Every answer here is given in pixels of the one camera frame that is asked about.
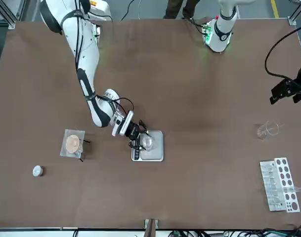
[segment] small white cap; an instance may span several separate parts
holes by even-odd
[[[41,176],[42,173],[43,173],[42,167],[41,167],[40,165],[36,165],[36,166],[34,167],[34,169],[33,169],[33,175],[34,175],[35,177],[38,177],[38,176]]]

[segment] yellow floor line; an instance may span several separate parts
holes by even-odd
[[[275,18],[279,18],[279,13],[277,9],[277,4],[275,4],[275,0],[271,0],[272,10]]]

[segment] floor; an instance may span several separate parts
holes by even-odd
[[[112,17],[114,20],[120,20],[122,16],[124,16],[127,6],[130,0],[107,0],[110,5],[110,9],[112,12]],[[167,6],[168,0],[142,0],[140,4],[140,18],[141,19],[156,19],[162,18],[165,14],[165,9]],[[240,6],[239,7],[239,17],[240,18],[274,18],[277,16],[280,18],[288,17],[292,14],[293,10],[297,7],[295,4],[290,3],[288,0],[276,0],[276,8],[277,12],[273,11],[271,2],[274,0],[258,0],[252,5],[249,6]],[[129,13],[126,17],[126,20],[130,19],[138,19],[138,3],[139,0],[135,0],[132,3]],[[39,2],[37,0],[27,0],[26,7],[22,16],[23,20],[26,21],[41,21],[41,16],[39,11],[37,10],[39,7]],[[194,18],[202,18],[205,16],[215,17],[219,14],[219,5],[216,0],[201,0],[195,11]],[[301,15],[297,19],[297,26],[301,26]],[[7,33],[6,27],[0,27],[0,58],[2,49],[4,47],[5,37]],[[80,236],[102,236],[96,235],[94,233],[85,232],[79,233]],[[0,237],[22,237],[22,236],[72,236],[72,232],[38,232],[38,233],[30,233],[30,232],[19,232],[19,233],[3,233],[0,232]],[[136,233],[104,233],[103,236],[143,236],[142,232]],[[168,236],[168,232],[159,233],[157,236]]]

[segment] glass cup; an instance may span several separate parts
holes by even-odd
[[[152,150],[155,145],[154,139],[147,134],[140,135],[140,144],[146,149],[146,151]]]
[[[276,123],[274,121],[267,121],[257,129],[257,137],[261,140],[269,136],[276,136],[280,132],[280,127],[284,126],[282,123]]]

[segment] test tube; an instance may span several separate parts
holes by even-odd
[[[301,187],[283,187],[285,193],[301,193]]]

